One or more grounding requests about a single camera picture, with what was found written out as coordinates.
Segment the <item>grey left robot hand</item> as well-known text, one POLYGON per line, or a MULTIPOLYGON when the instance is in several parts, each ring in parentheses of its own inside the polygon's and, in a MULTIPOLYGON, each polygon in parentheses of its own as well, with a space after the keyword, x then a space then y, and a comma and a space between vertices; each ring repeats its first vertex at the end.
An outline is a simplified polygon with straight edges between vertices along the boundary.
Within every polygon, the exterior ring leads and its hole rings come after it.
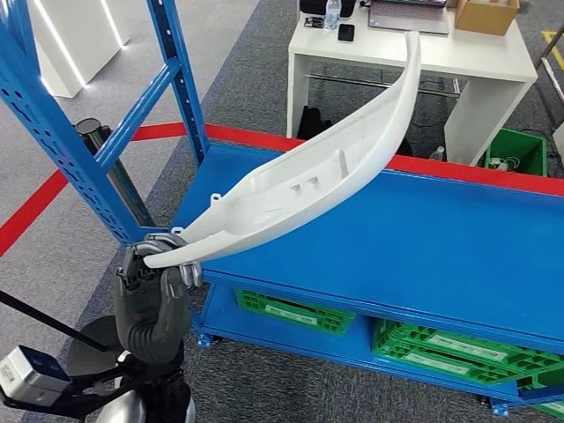
POLYGON ((125 248, 114 282, 116 324, 121 345, 150 365, 174 359, 192 320, 189 291, 201 283, 198 265, 152 269, 148 256, 187 243, 176 234, 147 234, 125 248))

